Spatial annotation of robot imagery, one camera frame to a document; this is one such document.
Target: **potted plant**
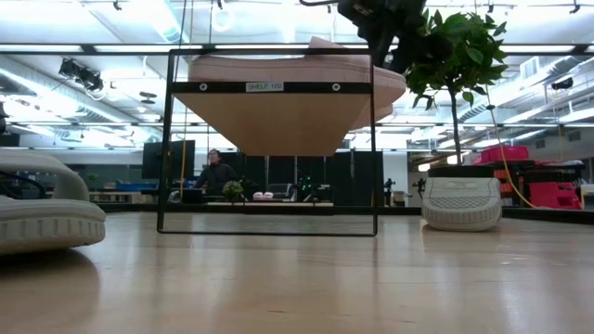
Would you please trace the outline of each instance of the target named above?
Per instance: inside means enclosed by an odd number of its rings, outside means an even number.
[[[231,203],[238,201],[241,194],[243,194],[243,186],[238,181],[229,181],[223,186],[223,196]]]
[[[490,16],[485,15],[483,19],[475,13],[458,13],[444,20],[439,10],[430,18],[426,10],[423,17],[425,24],[420,28],[420,34],[445,37],[451,44],[452,53],[442,61],[423,61],[421,58],[414,62],[405,73],[407,85],[417,95],[413,108],[424,98],[427,100],[426,109],[430,109],[437,93],[447,91],[449,94],[456,156],[460,165],[456,96],[461,93],[472,106],[473,93],[486,96],[486,87],[501,79],[502,72],[508,67],[503,64],[507,55],[500,49],[503,40],[496,40],[495,37],[506,32],[506,22],[497,25]]]

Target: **ceiling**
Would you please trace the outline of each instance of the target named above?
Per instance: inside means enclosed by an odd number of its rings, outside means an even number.
[[[582,8],[575,14],[569,13],[573,8],[573,1],[508,0],[505,5],[499,5],[497,2],[496,0],[493,13],[490,15],[496,21],[505,20],[508,22],[508,33],[503,36],[506,44],[594,43],[594,0],[578,1]],[[170,44],[175,42],[175,33],[177,33],[177,37],[179,36],[179,30],[174,29],[174,33],[171,33],[171,30],[168,29],[176,25],[181,26],[182,21],[184,21],[184,42],[194,45],[306,44],[312,36],[333,40],[336,43],[363,42],[356,36],[356,27],[348,19],[337,14],[334,8],[329,11],[325,6],[300,6],[296,0],[284,2],[280,0],[227,1],[224,2],[223,10],[219,10],[216,6],[212,8],[211,1],[194,1],[194,6],[190,7],[192,1],[188,0],[186,10],[184,10],[185,1],[183,0],[169,2],[166,0],[130,0],[119,3],[122,7],[121,11],[114,8],[111,0],[0,0],[0,32],[3,32],[0,35],[0,44]],[[487,11],[486,1],[477,1],[476,3],[477,12],[485,13]],[[430,0],[427,5],[431,11],[440,10],[445,16],[459,11],[475,10],[474,1],[466,0]],[[64,58],[72,58],[78,64],[100,72],[106,88],[98,94],[88,96],[79,84],[71,81],[63,82],[58,70]],[[510,65],[510,68],[504,73],[505,79],[499,86],[504,86],[506,81],[517,83],[518,77],[522,75],[522,64],[530,59],[531,57],[527,56],[508,57],[506,63]],[[541,59],[543,63],[541,70],[548,71],[546,65],[562,58]],[[180,64],[179,73],[187,72],[186,63],[181,62]],[[125,118],[127,122],[156,122],[162,116],[166,65],[166,56],[0,55],[0,70],[11,71],[11,69],[19,68],[21,75],[31,82],[44,84],[50,89],[55,88],[55,93],[69,96],[71,100],[80,104],[85,103],[92,106],[92,108],[89,107],[94,110],[91,112],[92,114],[98,113],[105,117],[108,114],[118,113],[118,119]],[[588,74],[590,67],[579,69],[579,73],[578,70],[572,70],[573,74],[583,76],[579,89],[589,88],[591,85],[589,78],[592,77],[591,74]],[[507,94],[510,98],[497,103],[500,114],[507,115],[501,116],[497,120],[498,122],[504,122],[506,119],[546,105],[546,102],[550,102],[551,98],[548,94],[553,94],[546,89],[542,82],[531,83],[526,87],[521,85],[511,87],[516,87],[516,89],[513,94]],[[142,104],[140,101],[144,97],[139,95],[140,92],[157,95],[153,98],[155,104]],[[441,129],[432,125],[402,126],[403,122],[451,122],[449,97],[445,94],[438,95],[438,108],[428,111],[412,109],[413,99],[414,97],[411,95],[404,95],[394,104],[394,114],[383,122],[388,123],[384,125],[395,125],[399,130],[395,131],[395,128],[391,128],[389,131],[385,126],[379,128],[381,146],[401,148],[401,144],[393,143],[408,140],[405,147],[408,145],[409,148],[415,146],[431,148],[432,145],[439,147],[440,143],[451,138],[451,129]],[[557,110],[561,110],[561,113],[572,112],[568,106],[569,102],[564,101],[560,106],[555,106],[553,112],[558,112]],[[139,112],[139,107],[146,110]],[[469,106],[459,99],[458,109],[466,110],[469,109]],[[181,103],[174,104],[174,122],[184,121],[186,118],[184,111],[185,107]],[[551,109],[542,110],[538,114],[523,119],[522,122],[541,123],[542,119],[546,120],[547,117],[550,117],[550,113]],[[485,116],[485,114],[480,114],[465,122],[490,122]],[[202,122],[192,112],[188,114],[188,117],[189,122]],[[580,122],[587,120],[588,118],[578,119]],[[109,135],[127,137],[127,133],[134,131],[132,130],[134,127],[114,128],[122,132],[115,131]],[[138,140],[154,139],[158,137],[160,131],[159,127],[142,129],[146,133]],[[492,132],[488,128],[483,130],[482,126],[479,126],[477,129],[464,130],[467,131],[467,134],[470,131],[473,132],[474,139],[469,140],[469,144],[491,138]],[[518,135],[527,134],[530,130],[525,128]],[[362,129],[354,134],[358,135],[356,141],[360,142],[358,145],[361,147],[368,146],[368,140],[361,139],[365,138],[366,132],[368,129]],[[62,144],[72,145],[68,141],[58,142],[58,145]]]

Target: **wooden floor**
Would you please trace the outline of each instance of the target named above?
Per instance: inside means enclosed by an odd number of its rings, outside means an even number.
[[[206,237],[155,219],[113,214],[95,246],[0,258],[0,333],[594,332],[594,226],[383,217],[377,238]]]

